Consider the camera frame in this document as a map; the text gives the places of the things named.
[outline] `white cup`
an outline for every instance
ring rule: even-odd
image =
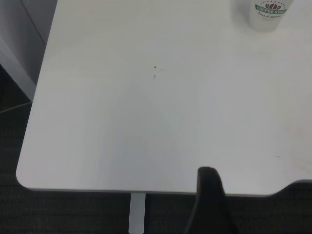
[[[260,32],[274,31],[293,0],[251,0],[250,25]]]

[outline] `white desk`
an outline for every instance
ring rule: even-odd
[[[58,0],[17,178],[30,189],[269,195],[312,179],[312,1]]]

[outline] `cup logo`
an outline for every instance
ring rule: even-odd
[[[258,14],[266,18],[278,18],[284,14],[287,9],[281,1],[266,0],[260,5],[255,5]]]

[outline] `desk leg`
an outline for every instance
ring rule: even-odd
[[[145,194],[131,194],[129,234],[144,233]]]

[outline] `dark carpet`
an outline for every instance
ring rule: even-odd
[[[0,111],[28,98],[0,72]],[[130,194],[35,192],[15,176],[31,105],[0,114],[0,234],[126,234]],[[267,198],[229,197],[242,234],[312,234],[312,185]],[[181,234],[193,195],[147,195],[145,233]]]

